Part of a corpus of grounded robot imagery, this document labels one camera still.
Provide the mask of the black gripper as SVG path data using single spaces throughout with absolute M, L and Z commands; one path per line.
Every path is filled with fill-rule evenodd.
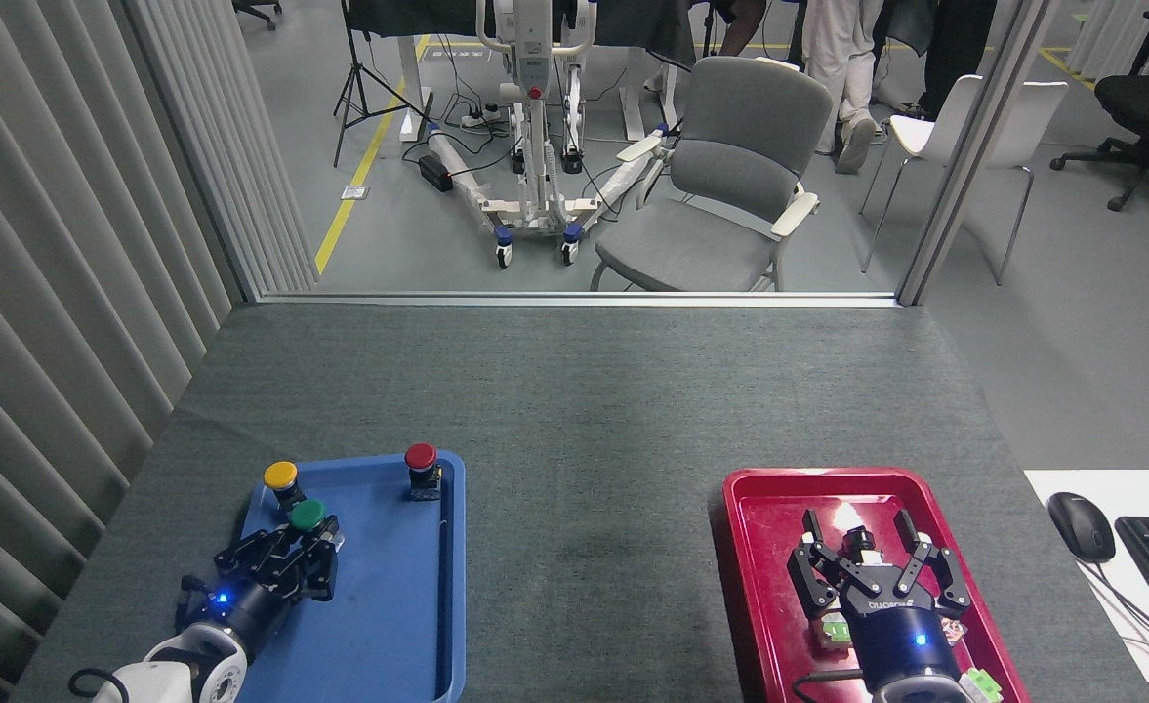
M 838 584 L 851 584 L 842 590 L 842 615 L 867 692 L 873 697 L 961 697 L 961 672 L 940 621 L 940 615 L 962 617 L 972 604 L 958 553 L 921 536 L 912 515 L 900 509 L 894 524 L 910 557 L 894 590 L 874 593 L 861 565 L 824 542 L 815 509 L 805 509 L 801 522 L 805 531 L 788 561 L 800 607 L 807 619 L 816 619 L 832 607 Z M 936 607 L 928 590 L 915 586 L 924 566 L 936 577 Z
M 299 539 L 288 526 L 253 531 L 214 557 L 217 586 L 182 578 L 176 631 L 213 624 L 234 633 L 244 648 L 263 648 L 287 620 L 292 601 L 334 597 L 338 563 L 338 549 L 327 539 Z

